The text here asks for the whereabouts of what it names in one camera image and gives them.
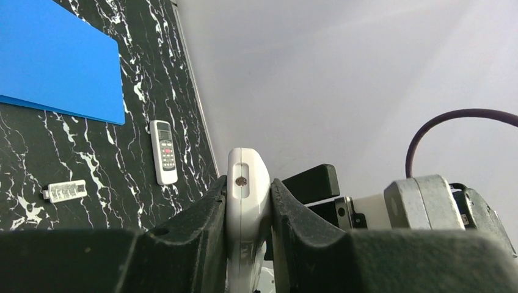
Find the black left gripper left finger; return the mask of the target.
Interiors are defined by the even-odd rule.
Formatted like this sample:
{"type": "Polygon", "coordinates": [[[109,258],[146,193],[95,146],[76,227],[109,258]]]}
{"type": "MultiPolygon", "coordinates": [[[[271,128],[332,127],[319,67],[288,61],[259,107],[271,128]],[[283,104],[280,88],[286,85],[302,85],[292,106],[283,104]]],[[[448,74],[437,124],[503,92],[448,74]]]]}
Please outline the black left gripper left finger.
{"type": "Polygon", "coordinates": [[[1,291],[224,292],[226,185],[147,232],[3,232],[1,291]]]}

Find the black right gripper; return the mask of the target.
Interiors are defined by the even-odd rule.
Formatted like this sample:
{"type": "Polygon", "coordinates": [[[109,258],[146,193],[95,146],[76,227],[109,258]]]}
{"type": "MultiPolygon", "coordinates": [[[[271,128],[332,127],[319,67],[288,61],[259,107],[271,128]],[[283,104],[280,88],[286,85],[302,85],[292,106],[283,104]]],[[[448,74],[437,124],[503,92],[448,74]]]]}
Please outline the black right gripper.
{"type": "MultiPolygon", "coordinates": [[[[302,204],[340,195],[336,169],[331,164],[317,165],[282,182],[302,204]]],[[[439,175],[397,180],[376,195],[337,197],[309,208],[344,231],[478,230],[516,256],[502,221],[486,200],[475,189],[449,183],[439,175]]]]}

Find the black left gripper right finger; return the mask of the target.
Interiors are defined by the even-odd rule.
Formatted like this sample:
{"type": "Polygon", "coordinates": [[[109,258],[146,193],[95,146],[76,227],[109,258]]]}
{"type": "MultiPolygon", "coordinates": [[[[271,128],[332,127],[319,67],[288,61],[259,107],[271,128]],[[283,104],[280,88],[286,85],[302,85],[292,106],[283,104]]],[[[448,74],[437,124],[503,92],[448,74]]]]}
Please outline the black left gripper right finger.
{"type": "Polygon", "coordinates": [[[343,231],[271,184],[277,292],[516,292],[517,263],[478,231],[343,231]]]}

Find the small white buttoned remote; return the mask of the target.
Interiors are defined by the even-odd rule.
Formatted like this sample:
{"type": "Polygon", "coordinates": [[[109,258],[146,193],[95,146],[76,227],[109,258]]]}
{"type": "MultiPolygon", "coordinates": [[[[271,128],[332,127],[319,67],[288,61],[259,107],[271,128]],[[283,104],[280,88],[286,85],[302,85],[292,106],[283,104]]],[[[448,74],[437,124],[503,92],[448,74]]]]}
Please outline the small white buttoned remote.
{"type": "Polygon", "coordinates": [[[234,148],[228,155],[225,204],[230,292],[255,292],[271,229],[271,180],[259,153],[234,148]]]}

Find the long white remote control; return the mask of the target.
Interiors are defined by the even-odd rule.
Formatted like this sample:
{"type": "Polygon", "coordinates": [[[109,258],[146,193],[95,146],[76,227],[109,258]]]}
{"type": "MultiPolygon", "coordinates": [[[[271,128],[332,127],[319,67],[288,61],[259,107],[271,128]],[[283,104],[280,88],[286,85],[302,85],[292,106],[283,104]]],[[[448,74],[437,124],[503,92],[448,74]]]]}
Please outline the long white remote control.
{"type": "Polygon", "coordinates": [[[157,183],[160,186],[176,183],[178,173],[170,123],[152,120],[150,135],[157,183]]]}

